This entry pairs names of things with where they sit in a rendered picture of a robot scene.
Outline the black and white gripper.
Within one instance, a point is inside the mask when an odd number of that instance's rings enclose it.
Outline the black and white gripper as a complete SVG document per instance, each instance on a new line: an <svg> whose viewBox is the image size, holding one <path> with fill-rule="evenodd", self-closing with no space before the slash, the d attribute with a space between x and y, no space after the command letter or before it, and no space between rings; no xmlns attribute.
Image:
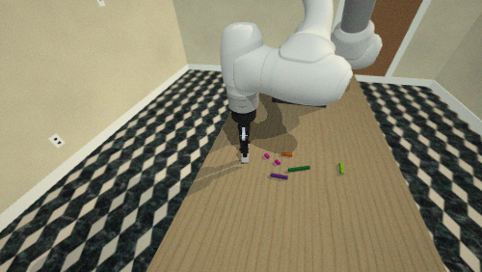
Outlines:
<svg viewBox="0 0 482 272"><path fill-rule="evenodd" d="M242 162L249 162L249 144L251 143L251 141L249 141L249 136L251 122L256 117L256 109L253 112L244 114L231 111L231 117L235 122L238 122L240 140L239 150L241 150Z"/></svg>

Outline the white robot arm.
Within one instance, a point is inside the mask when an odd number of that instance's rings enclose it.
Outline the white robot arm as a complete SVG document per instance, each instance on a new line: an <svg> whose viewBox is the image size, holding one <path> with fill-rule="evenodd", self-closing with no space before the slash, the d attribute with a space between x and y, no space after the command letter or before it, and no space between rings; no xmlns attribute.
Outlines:
<svg viewBox="0 0 482 272"><path fill-rule="evenodd" d="M305 18L280 49L263 44L255 23L236 22L223 31L221 70L231 111L253 112L259 93L309 106L337 102L352 69L375 62L382 48L370 20L376 0L345 0L333 31L333 0L302 2Z"/></svg>

